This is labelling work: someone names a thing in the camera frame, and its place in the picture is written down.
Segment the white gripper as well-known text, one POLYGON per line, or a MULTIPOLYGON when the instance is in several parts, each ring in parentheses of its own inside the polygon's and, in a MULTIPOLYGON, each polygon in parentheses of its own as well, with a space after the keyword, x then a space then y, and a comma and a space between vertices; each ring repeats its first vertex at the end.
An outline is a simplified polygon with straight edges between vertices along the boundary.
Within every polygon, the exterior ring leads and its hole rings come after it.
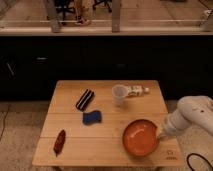
POLYGON ((168 114, 161 124, 161 131, 157 139, 174 137, 181 134, 187 128, 187 120, 179 111, 168 114))

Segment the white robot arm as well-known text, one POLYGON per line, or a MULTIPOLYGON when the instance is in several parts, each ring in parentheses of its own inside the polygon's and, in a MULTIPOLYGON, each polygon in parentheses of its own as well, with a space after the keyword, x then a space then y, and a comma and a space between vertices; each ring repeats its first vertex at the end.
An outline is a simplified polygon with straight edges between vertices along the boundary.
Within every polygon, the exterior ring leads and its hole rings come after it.
POLYGON ((192 124, 213 136, 213 99, 208 96, 185 96, 162 122, 158 138, 170 139, 185 132, 192 124))

